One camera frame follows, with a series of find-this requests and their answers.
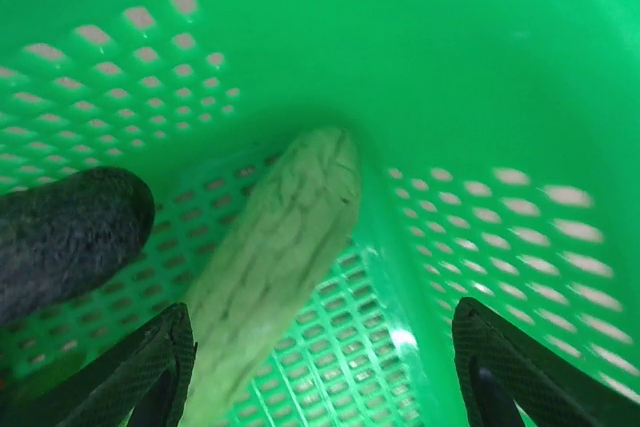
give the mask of basket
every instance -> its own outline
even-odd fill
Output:
[[[337,123],[363,154],[359,226],[212,426],[468,425],[462,296],[640,402],[638,0],[0,12],[0,192],[110,164],[159,202],[143,259],[1,333],[17,376],[95,358],[177,299],[295,134]]]

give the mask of green plastic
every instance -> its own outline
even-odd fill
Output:
[[[338,123],[364,157],[354,244],[221,425],[467,425],[461,295],[640,401],[640,0],[173,1],[0,0],[0,190],[116,164],[164,206],[146,259],[3,332],[4,365],[142,323],[266,159]]]

